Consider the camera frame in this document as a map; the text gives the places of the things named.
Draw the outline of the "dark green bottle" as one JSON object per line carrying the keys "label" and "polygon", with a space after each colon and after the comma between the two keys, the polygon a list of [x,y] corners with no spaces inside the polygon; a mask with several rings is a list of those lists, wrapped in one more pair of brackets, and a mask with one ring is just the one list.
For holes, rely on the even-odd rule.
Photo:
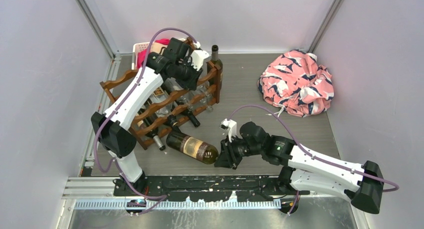
{"label": "dark green bottle", "polygon": [[221,67],[220,70],[220,82],[223,81],[223,62],[222,60],[219,58],[219,46],[214,44],[211,46],[211,61],[216,64],[219,65]]}
{"label": "dark green bottle", "polygon": [[216,162],[219,152],[215,146],[182,132],[177,117],[173,114],[167,115],[166,119],[171,128],[165,140],[168,147],[207,165]]}

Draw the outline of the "clear bottle with dark cap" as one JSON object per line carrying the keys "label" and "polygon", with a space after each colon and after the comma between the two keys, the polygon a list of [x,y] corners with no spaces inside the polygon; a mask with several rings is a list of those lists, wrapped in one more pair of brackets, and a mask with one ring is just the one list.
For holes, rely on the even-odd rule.
{"label": "clear bottle with dark cap", "polygon": [[[162,87],[158,87],[149,97],[152,104],[162,103],[168,98],[168,94]],[[156,114],[158,117],[167,117],[172,112],[172,105],[166,104],[164,107],[158,109]]]}

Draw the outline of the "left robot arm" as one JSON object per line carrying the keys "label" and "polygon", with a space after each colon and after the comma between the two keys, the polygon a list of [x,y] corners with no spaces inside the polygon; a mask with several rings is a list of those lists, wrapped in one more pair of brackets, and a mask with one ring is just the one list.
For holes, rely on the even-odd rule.
{"label": "left robot arm", "polygon": [[198,42],[193,45],[173,37],[160,52],[148,49],[143,66],[123,94],[103,113],[91,116],[96,141],[114,158],[128,180],[126,189],[135,196],[145,191],[146,182],[134,153],[137,140],[128,129],[151,94],[168,78],[174,78],[185,90],[197,88],[210,54]]}

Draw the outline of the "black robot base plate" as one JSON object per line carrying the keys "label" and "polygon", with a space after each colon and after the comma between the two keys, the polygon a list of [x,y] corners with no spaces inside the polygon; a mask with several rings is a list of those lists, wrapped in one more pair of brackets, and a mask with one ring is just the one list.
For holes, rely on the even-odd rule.
{"label": "black robot base plate", "polygon": [[147,176],[145,186],[134,188],[150,197],[166,196],[169,202],[267,202],[294,196],[296,191],[272,175],[180,175]]}

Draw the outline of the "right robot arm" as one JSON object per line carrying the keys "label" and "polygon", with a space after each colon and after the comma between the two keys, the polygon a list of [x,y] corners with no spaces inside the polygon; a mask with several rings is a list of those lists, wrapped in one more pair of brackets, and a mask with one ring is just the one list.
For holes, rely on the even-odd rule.
{"label": "right robot arm", "polygon": [[237,169],[245,157],[260,155],[271,165],[281,166],[277,187],[283,194],[318,192],[344,199],[369,214],[379,214],[384,190],[383,174],[373,161],[364,164],[324,155],[293,139],[270,135],[250,121],[237,136],[237,123],[224,119],[220,128],[227,135],[221,140],[221,152],[215,167]]}

